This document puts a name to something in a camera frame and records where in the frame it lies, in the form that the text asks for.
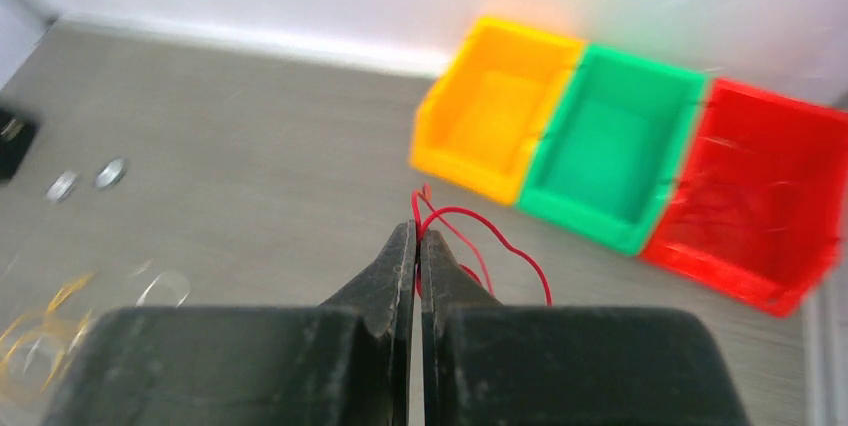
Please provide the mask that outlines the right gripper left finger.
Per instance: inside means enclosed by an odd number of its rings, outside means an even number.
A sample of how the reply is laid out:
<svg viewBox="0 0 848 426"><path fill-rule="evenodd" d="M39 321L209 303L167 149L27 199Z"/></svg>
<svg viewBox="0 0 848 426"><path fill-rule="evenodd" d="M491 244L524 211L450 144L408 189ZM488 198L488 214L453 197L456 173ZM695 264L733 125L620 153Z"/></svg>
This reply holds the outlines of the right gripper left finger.
<svg viewBox="0 0 848 426"><path fill-rule="evenodd" d="M416 228L311 307L127 307L88 333L46 425L404 425Z"/></svg>

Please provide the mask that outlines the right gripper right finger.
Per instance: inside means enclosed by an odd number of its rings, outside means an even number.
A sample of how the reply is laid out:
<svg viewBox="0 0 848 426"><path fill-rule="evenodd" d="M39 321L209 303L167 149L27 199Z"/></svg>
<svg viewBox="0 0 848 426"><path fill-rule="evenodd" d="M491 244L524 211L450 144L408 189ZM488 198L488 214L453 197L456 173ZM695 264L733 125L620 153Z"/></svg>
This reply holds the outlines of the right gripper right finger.
<svg viewBox="0 0 848 426"><path fill-rule="evenodd" d="M430 425L745 425L720 349L663 307L509 306L460 269L443 236L419 246Z"/></svg>

